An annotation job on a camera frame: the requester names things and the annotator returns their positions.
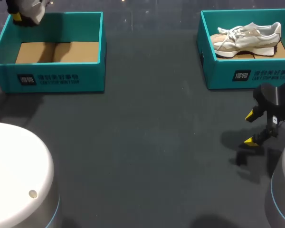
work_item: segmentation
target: dark gray floor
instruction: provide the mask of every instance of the dark gray floor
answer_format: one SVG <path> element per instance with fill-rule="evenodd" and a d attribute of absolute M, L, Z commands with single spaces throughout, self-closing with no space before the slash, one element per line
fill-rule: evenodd
<path fill-rule="evenodd" d="M 285 124 L 264 156 L 234 165 L 243 154 L 238 145 L 265 119 L 245 122 L 251 91 L 206 88 L 194 30 L 200 9 L 265 2 L 57 0 L 50 6 L 105 11 L 105 93 L 0 92 L 0 122 L 31 130 L 52 152 L 64 228 L 269 226 L 264 197 L 277 160 L 270 148 L 285 146 Z M 0 2 L 0 29 L 4 11 Z"/>

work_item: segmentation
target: robotic arm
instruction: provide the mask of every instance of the robotic arm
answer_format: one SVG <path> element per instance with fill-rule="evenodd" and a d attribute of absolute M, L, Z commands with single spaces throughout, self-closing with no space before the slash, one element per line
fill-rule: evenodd
<path fill-rule="evenodd" d="M 19 26 L 35 26 L 40 23 L 50 0 L 6 0 L 8 13 Z"/>
<path fill-rule="evenodd" d="M 259 134 L 244 141 L 248 146 L 260 146 L 271 136 L 278 136 L 279 124 L 285 122 L 285 83 L 279 87 L 272 86 L 269 83 L 263 83 L 253 91 L 253 98 L 257 105 L 245 118 L 249 122 L 255 121 L 266 111 L 266 128 Z"/>

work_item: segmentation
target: sneaker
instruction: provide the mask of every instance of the sneaker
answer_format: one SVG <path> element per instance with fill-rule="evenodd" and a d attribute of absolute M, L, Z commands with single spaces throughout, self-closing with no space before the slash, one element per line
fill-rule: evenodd
<path fill-rule="evenodd" d="M 225 58 L 232 58 L 241 51 L 260 56 L 273 56 L 281 39 L 282 26 L 279 22 L 268 26 L 250 23 L 230 30 L 218 28 L 219 34 L 212 35 L 214 52 Z"/>

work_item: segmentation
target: shoe sole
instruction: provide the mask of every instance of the shoe sole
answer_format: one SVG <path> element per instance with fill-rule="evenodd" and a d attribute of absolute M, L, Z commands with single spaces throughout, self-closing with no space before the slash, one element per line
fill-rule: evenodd
<path fill-rule="evenodd" d="M 239 52 L 248 52 L 254 55 L 258 56 L 273 56 L 275 54 L 275 47 L 246 47 L 237 51 L 217 51 L 214 50 L 215 54 L 217 54 L 220 57 L 224 58 L 233 58 L 236 54 Z"/>

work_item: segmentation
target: open box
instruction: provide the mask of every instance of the open box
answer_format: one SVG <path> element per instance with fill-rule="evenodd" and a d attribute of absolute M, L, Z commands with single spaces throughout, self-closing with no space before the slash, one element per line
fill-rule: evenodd
<path fill-rule="evenodd" d="M 69 52 L 67 43 L 80 43 L 82 51 Z M 97 55 L 95 61 L 16 63 L 22 43 L 65 43 L 64 52 Z M 96 53 L 83 48 L 97 43 Z M 9 16 L 0 36 L 0 86 L 6 93 L 102 92 L 105 86 L 106 39 L 102 12 L 46 13 L 40 25 L 25 28 Z"/>
<path fill-rule="evenodd" d="M 282 25 L 281 42 L 285 48 L 285 9 L 206 10 L 199 20 L 197 46 L 209 89 L 255 88 L 263 82 L 279 86 L 285 82 L 285 58 L 218 59 L 210 36 L 218 27 L 231 29 L 251 22 Z"/>

